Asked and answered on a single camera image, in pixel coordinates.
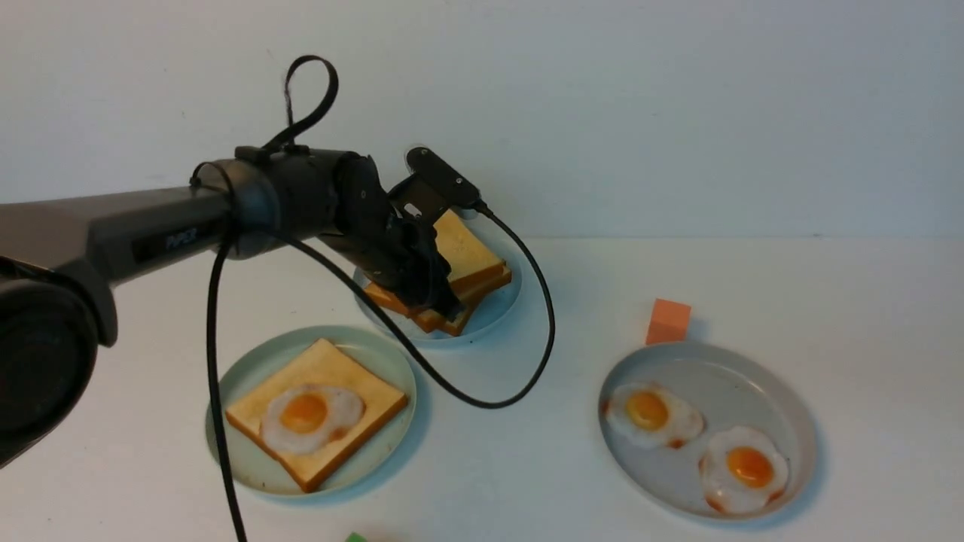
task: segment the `fried egg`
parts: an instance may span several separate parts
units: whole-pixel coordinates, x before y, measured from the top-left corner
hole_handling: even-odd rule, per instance
[[[659,384],[624,384],[603,405],[606,421],[643,449],[683,447],[703,432],[703,415]]]
[[[362,419],[351,390],[305,384],[278,395],[261,418],[261,440],[276,452],[307,455],[345,436]]]
[[[711,436],[699,466],[707,504],[724,514],[760,510],[783,495],[790,477],[770,438],[743,425]]]

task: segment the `egg yolk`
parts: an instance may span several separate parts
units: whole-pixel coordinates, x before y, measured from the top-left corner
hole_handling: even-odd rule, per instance
[[[626,401],[626,414],[637,427],[656,431],[669,420],[666,403],[653,392],[637,392]]]
[[[281,412],[281,425],[295,433],[310,433],[328,416],[325,399],[314,393],[303,393],[294,397]]]
[[[726,456],[730,473],[752,488],[764,487],[773,479],[773,465],[759,450],[753,447],[736,447]]]

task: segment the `plate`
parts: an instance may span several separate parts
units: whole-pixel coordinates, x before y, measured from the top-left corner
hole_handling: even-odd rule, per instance
[[[641,450],[606,422],[603,405],[628,382],[658,382],[703,413],[706,429],[679,450]],[[817,465],[817,433],[803,402],[762,366],[735,352],[699,342],[656,344],[629,354],[606,377],[600,392],[600,428],[616,463],[658,504],[691,518],[741,522],[786,507],[800,496]],[[784,495],[750,514],[725,515],[703,498],[697,463],[707,440],[734,425],[749,425],[770,437],[787,457],[790,479]]]
[[[384,463],[401,444],[415,413],[415,375],[408,358],[387,339],[347,326],[317,326],[300,329],[270,339],[245,354],[221,378],[221,401],[227,408],[318,339],[330,340],[339,350],[372,374],[405,393],[409,403],[385,427],[365,443],[314,493],[303,493],[298,484],[278,463],[225,419],[231,473],[242,486],[262,495],[284,500],[304,500],[348,489],[364,480]],[[208,403],[204,432],[215,463],[218,451],[214,441],[214,422]]]
[[[459,337],[452,337],[441,331],[425,333],[410,318],[398,312],[386,310],[385,313],[391,318],[391,321],[402,330],[405,337],[416,345],[449,346],[474,341],[492,331],[515,307],[516,301],[519,300],[519,294],[522,292],[522,277],[526,271],[526,268],[522,267],[522,263],[526,261],[524,255],[508,242],[487,239],[485,234],[478,234],[478,237],[486,243],[490,250],[505,260],[506,265],[512,270],[512,282],[490,293],[482,300],[469,323],[466,324],[466,329]],[[354,279],[361,287],[371,284],[371,281],[365,277],[360,269],[355,270]],[[394,338],[391,330],[375,315],[372,309],[369,309],[358,296],[355,297],[355,301],[366,318],[371,320],[382,333]]]

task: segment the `black cable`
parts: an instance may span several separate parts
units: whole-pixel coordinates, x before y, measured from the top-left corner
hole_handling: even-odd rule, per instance
[[[214,442],[218,449],[218,463],[221,464],[221,478],[225,483],[225,493],[228,498],[228,510],[234,523],[234,533],[238,542],[247,542],[248,535],[244,531],[241,520],[241,509],[238,498],[234,493],[234,479],[231,475],[231,460],[228,457],[228,435],[225,432],[224,408],[221,405],[221,388],[218,385],[218,286],[221,283],[221,271],[225,267],[225,260],[231,245],[237,241],[237,233],[232,232],[218,250],[211,268],[211,282],[207,287],[207,388],[211,395],[211,420],[214,422]]]
[[[294,122],[294,114],[291,106],[291,92],[290,83],[291,78],[294,76],[295,71],[303,64],[311,61],[318,61],[325,65],[328,70],[329,75],[329,86],[328,90],[325,92],[324,98],[322,98],[321,103],[312,111],[307,117],[301,119],[298,122]],[[288,73],[284,78],[284,102],[285,102],[285,114],[287,116],[288,127],[278,135],[276,135],[267,145],[264,146],[265,149],[270,151],[278,151],[286,146],[293,145],[295,137],[301,135],[303,132],[317,124],[321,119],[328,113],[329,109],[335,103],[335,97],[338,94],[338,74],[335,71],[335,66],[327,60],[315,56],[306,55],[299,57],[292,63],[291,67],[288,69]],[[232,217],[236,218],[233,212],[233,206],[235,205],[235,195],[234,186],[231,184],[231,179],[228,173],[219,164],[204,162],[198,165],[194,173],[191,175],[192,186],[202,186],[201,180],[198,178],[198,173],[201,168],[205,165],[214,166],[214,168],[221,174],[224,182],[228,188],[228,196],[231,200],[232,205]],[[415,358],[415,361],[422,367],[422,369],[428,373],[440,386],[447,392],[451,393],[458,399],[465,401],[469,405],[483,409],[500,409],[507,406],[513,405],[523,397],[528,395],[532,388],[539,381],[539,377],[542,376],[543,371],[546,369],[546,364],[549,362],[549,355],[552,352],[552,346],[555,343],[555,311],[552,308],[552,299],[549,296],[549,286],[546,284],[546,278],[542,274],[542,270],[539,268],[539,264],[536,262],[535,257],[529,252],[529,249],[525,246],[525,243],[519,238],[518,235],[511,228],[509,228],[504,222],[502,222],[495,214],[488,208],[483,202],[479,202],[476,210],[493,221],[502,231],[504,231],[517,245],[522,249],[522,253],[525,254],[525,258],[529,261],[529,265],[532,266],[532,270],[536,274],[536,278],[539,280],[539,286],[542,289],[543,297],[546,300],[546,312],[549,317],[549,338],[546,341],[546,348],[543,351],[542,360],[540,360],[538,367],[536,367],[535,372],[529,381],[522,387],[522,390],[515,395],[509,397],[508,399],[502,401],[483,401],[476,399],[445,380],[438,371],[428,363],[418,349],[412,344],[412,342],[405,337],[398,326],[395,325],[391,318],[382,310],[381,307],[375,304],[371,298],[364,292],[361,286],[357,285],[355,281],[351,279],[344,271],[341,270],[337,265],[332,263],[331,260],[326,258],[324,255],[318,251],[312,249],[310,246],[303,243],[300,239],[291,236],[283,231],[275,230],[273,228],[263,226],[255,227],[253,230],[261,231],[268,234],[279,241],[286,243],[308,257],[311,257],[318,263],[321,263],[329,271],[332,272],[336,277],[338,277],[345,285],[347,285],[354,293],[361,299],[365,305],[378,316],[382,322],[388,326],[388,329],[398,338],[398,340],[405,346],[409,354]],[[221,283],[221,274],[224,271],[225,261],[228,259],[228,253],[230,252],[231,246],[236,245],[238,238],[240,236],[240,231],[231,230],[225,237],[224,243],[218,250],[217,256],[214,258],[214,265],[211,268],[211,281],[208,285],[207,290],[207,385],[208,391],[211,395],[211,418],[214,423],[214,441],[218,449],[218,461],[221,466],[221,477],[225,483],[225,494],[228,499],[228,510],[230,511],[231,521],[234,523],[234,532],[237,535],[238,542],[247,542],[248,537],[245,534],[244,522],[241,519],[241,510],[238,507],[237,495],[234,492],[234,480],[231,475],[231,465],[230,457],[228,456],[228,437],[225,432],[225,423],[223,419],[224,408],[221,403],[221,389],[218,383],[218,347],[217,347],[217,331],[218,331],[218,290]]]
[[[409,338],[405,337],[405,334],[402,332],[402,330],[400,330],[398,326],[395,325],[395,322],[393,322],[391,318],[388,317],[387,314],[385,314],[385,311],[383,311],[381,307],[376,305],[375,302],[372,301],[370,297],[368,297],[368,294],[365,293],[364,289],[362,289],[360,285],[355,283],[355,281],[353,281],[352,278],[349,277],[347,273],[342,271],[340,267],[332,263],[330,259],[326,258],[324,255],[312,249],[310,246],[306,245],[305,243],[298,240],[297,238],[287,233],[284,233],[282,231],[278,231],[278,230],[274,230],[266,227],[256,228],[256,230],[262,233],[266,233],[278,239],[279,241],[298,249],[306,256],[324,265],[325,268],[331,271],[333,275],[338,277],[338,279],[341,280],[346,286],[351,288],[351,290],[355,293],[355,295],[357,295],[359,299],[361,299],[361,301],[365,303],[365,305],[369,309],[371,309],[371,311],[374,312],[376,316],[378,316],[378,319],[382,320],[382,322],[388,327],[388,329],[391,330],[392,334],[395,335],[396,338],[398,338],[398,341],[402,343],[402,346],[404,346],[405,349],[408,350],[409,354],[411,354],[412,357],[415,358],[415,361],[418,363],[418,365],[421,366],[422,369],[425,372],[427,372],[429,376],[432,377],[432,380],[435,380],[439,384],[439,386],[442,386],[444,390],[455,395],[458,399],[465,401],[466,403],[474,407],[495,410],[495,409],[505,408],[507,406],[510,406],[519,402],[523,397],[525,397],[529,393],[530,390],[532,390],[532,388],[536,385],[536,382],[539,380],[539,377],[542,375],[543,370],[546,369],[546,364],[549,362],[549,355],[552,352],[552,345],[555,343],[555,312],[552,309],[552,299],[549,296],[549,287],[546,285],[546,278],[543,277],[542,271],[539,269],[539,264],[536,263],[535,257],[532,255],[532,253],[529,252],[529,249],[525,247],[525,244],[522,243],[522,240],[519,239],[519,237],[511,229],[509,229],[509,227],[506,226],[505,223],[503,223],[494,215],[492,215],[489,218],[491,218],[497,226],[502,228],[504,231],[506,231],[506,233],[510,237],[512,237],[512,240],[519,245],[519,247],[522,249],[522,252],[525,254],[525,257],[529,260],[529,264],[532,265],[532,269],[535,271],[536,277],[539,279],[539,285],[543,290],[543,296],[546,299],[546,309],[549,314],[549,339],[546,342],[546,349],[543,352],[542,360],[539,362],[539,366],[536,368],[535,373],[533,373],[532,377],[525,384],[525,386],[522,388],[521,391],[509,397],[508,399],[495,401],[495,402],[476,399],[475,397],[472,397],[471,395],[468,395],[465,392],[453,386],[450,382],[448,382],[448,380],[445,380],[445,378],[441,374],[439,374],[439,372],[435,370],[435,368],[432,367],[432,365],[421,355],[421,353],[418,351],[417,348],[415,348],[415,345],[412,344]]]
[[[328,90],[325,92],[325,97],[321,99],[321,103],[314,108],[314,111],[308,114],[300,121],[294,121],[294,114],[291,110],[291,78],[294,76],[295,71],[298,70],[302,65],[317,61],[325,65],[328,70]],[[328,113],[328,110],[332,108],[335,103],[335,98],[338,96],[338,72],[335,70],[335,66],[327,60],[315,56],[315,55],[305,55],[298,57],[288,68],[288,73],[284,77],[284,105],[285,105],[285,115],[288,120],[288,127],[278,133],[275,137],[271,139],[264,148],[270,151],[280,150],[286,145],[291,145],[295,142],[295,138],[300,136],[305,130],[308,130],[312,126],[318,124],[318,121]]]

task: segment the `robotic arm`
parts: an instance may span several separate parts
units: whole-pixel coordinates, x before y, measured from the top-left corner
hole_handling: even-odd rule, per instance
[[[413,174],[391,193],[370,157],[292,145],[238,148],[183,188],[0,205],[0,467],[67,415],[98,345],[117,340],[111,288],[231,231],[320,237],[406,305],[454,318],[462,305],[432,225],[452,205],[476,204],[478,191],[429,149],[407,159]],[[229,257],[278,246],[243,233]]]

